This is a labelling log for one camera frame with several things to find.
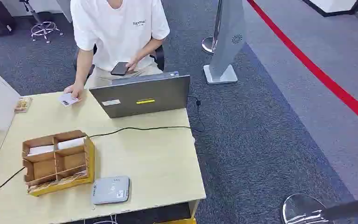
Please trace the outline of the person's left hand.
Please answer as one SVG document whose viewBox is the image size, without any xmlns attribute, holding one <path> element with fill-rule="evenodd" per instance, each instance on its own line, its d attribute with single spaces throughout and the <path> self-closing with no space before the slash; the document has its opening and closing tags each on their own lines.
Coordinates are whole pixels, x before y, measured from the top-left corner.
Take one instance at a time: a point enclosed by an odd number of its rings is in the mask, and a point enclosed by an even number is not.
<svg viewBox="0 0 358 224">
<path fill-rule="evenodd" d="M 127 68 L 127 72 L 133 72 L 137 66 L 139 62 L 138 58 L 133 58 L 131 59 L 127 64 L 126 64 L 126 68 Z"/>
</svg>

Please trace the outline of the person's right hand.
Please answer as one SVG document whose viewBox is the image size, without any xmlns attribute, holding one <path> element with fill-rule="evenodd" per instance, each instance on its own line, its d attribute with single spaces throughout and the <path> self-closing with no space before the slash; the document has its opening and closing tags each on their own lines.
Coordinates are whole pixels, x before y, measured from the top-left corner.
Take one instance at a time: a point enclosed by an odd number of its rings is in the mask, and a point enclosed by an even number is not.
<svg viewBox="0 0 358 224">
<path fill-rule="evenodd" d="M 64 89 L 64 94 L 69 93 L 72 98 L 81 99 L 81 94 L 84 90 L 84 84 L 75 82 Z"/>
</svg>

